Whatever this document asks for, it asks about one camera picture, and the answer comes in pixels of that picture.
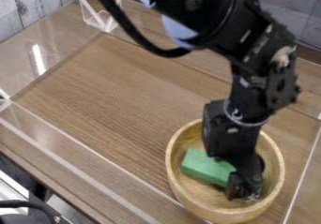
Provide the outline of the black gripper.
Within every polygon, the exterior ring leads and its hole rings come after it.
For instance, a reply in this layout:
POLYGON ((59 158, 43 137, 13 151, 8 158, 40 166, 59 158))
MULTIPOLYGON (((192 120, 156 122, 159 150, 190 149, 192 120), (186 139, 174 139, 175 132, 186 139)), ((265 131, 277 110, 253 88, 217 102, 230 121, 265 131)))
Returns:
POLYGON ((242 127, 226 116, 225 100, 209 102, 202 115, 202 141, 209 157, 215 157, 243 170, 243 181, 237 172, 229 177, 225 195, 230 201, 259 198, 263 185, 265 161, 255 152, 261 127, 242 127))

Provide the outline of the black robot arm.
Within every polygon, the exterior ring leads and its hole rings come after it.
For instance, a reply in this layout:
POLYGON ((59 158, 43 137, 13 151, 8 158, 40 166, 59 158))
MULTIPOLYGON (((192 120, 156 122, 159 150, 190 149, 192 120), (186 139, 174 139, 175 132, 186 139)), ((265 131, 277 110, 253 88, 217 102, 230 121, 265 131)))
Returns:
POLYGON ((143 49, 176 58, 210 50, 230 62, 230 96, 205 105, 202 140, 207 155, 227 162, 229 200, 261 194, 265 161, 255 152, 262 126, 298 98, 295 40, 289 28, 261 8, 259 0, 140 0, 163 18, 172 49, 140 33, 115 0, 99 0, 143 49))

